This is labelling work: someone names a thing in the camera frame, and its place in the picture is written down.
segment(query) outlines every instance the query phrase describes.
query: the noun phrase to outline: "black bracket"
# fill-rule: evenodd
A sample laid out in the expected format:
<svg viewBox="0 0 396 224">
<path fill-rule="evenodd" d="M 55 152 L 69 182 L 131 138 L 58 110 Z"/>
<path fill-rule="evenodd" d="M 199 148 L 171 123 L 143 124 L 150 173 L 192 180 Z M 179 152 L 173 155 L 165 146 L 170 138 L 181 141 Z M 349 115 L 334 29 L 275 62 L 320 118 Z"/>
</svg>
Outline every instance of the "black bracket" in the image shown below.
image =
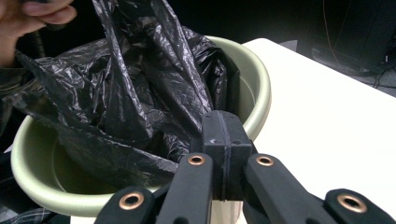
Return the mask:
<svg viewBox="0 0 396 224">
<path fill-rule="evenodd" d="M 249 224 L 396 224 L 357 192 L 331 190 L 324 201 L 310 194 L 280 160 L 257 153 L 230 113 L 206 114 L 202 144 L 191 151 L 198 152 L 180 160 L 169 185 L 120 190 L 95 223 L 210 223 L 212 200 L 237 200 Z"/>
</svg>

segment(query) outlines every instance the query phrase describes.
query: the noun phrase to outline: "table surface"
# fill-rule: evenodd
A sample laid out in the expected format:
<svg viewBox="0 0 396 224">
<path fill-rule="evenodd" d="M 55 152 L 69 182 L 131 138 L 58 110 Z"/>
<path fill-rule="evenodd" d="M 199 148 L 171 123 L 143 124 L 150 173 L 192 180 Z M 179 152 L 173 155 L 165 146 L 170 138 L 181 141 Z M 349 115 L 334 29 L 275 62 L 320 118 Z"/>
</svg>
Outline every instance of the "table surface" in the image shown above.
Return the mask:
<svg viewBox="0 0 396 224">
<path fill-rule="evenodd" d="M 260 153 L 319 198 L 351 189 L 396 217 L 396 98 L 267 39 L 244 46 L 271 79 L 271 109 L 254 142 Z"/>
</svg>

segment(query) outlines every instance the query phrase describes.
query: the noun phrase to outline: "light green bucket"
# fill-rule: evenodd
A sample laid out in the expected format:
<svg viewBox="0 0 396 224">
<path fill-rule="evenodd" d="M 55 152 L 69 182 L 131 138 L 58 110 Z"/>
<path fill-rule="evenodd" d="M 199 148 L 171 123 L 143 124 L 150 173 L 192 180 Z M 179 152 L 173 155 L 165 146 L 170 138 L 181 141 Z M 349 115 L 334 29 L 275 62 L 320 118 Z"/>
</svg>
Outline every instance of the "light green bucket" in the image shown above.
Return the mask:
<svg viewBox="0 0 396 224">
<path fill-rule="evenodd" d="M 249 138 L 254 140 L 270 107 L 267 71 L 260 59 L 242 45 L 223 38 L 209 38 L 233 59 L 241 71 L 238 117 Z M 25 119 L 15 137 L 11 165 L 18 184 L 33 201 L 68 216 L 96 217 L 116 191 L 78 168 L 58 145 L 57 133 L 30 117 Z M 224 220 L 221 217 L 224 214 L 212 214 L 212 218 Z"/>
</svg>

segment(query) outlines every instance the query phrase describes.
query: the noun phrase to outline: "metal rivet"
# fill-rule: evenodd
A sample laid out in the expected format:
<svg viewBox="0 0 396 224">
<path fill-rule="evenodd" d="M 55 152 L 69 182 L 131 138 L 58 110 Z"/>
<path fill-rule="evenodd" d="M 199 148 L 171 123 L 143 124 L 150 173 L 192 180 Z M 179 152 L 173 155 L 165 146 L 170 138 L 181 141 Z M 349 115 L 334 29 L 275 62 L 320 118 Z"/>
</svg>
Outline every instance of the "metal rivet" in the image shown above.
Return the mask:
<svg viewBox="0 0 396 224">
<path fill-rule="evenodd" d="M 191 165 L 202 165 L 205 162 L 205 158 L 202 156 L 191 156 L 189 157 L 189 163 Z"/>
<path fill-rule="evenodd" d="M 131 198 L 134 198 L 135 202 L 128 203 L 127 200 L 131 199 Z M 124 195 L 120 199 L 119 206 L 123 210 L 133 210 L 133 209 L 136 209 L 137 207 L 139 207 L 143 203 L 143 201 L 145 201 L 144 195 L 139 191 L 134 191 L 134 192 Z"/>
<path fill-rule="evenodd" d="M 266 156 L 260 156 L 256 159 L 257 163 L 263 166 L 272 166 L 274 165 L 274 161 Z"/>
<path fill-rule="evenodd" d="M 346 209 L 356 212 L 356 213 L 364 213 L 367 211 L 366 204 L 359 198 L 348 195 L 348 194 L 340 194 L 337 197 L 337 201 L 343 205 Z"/>
</svg>

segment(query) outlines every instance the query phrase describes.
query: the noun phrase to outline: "trash bag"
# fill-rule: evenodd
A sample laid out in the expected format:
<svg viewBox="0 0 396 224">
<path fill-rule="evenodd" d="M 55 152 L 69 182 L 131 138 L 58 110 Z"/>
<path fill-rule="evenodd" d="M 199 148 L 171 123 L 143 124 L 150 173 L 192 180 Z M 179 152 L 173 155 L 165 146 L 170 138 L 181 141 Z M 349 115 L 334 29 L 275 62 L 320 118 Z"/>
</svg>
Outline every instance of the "trash bag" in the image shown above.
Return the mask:
<svg viewBox="0 0 396 224">
<path fill-rule="evenodd" d="M 236 111 L 239 70 L 164 0 L 92 0 L 106 39 L 20 63 L 43 87 L 13 104 L 58 132 L 69 156 L 118 188 L 171 180 L 203 114 Z"/>
</svg>

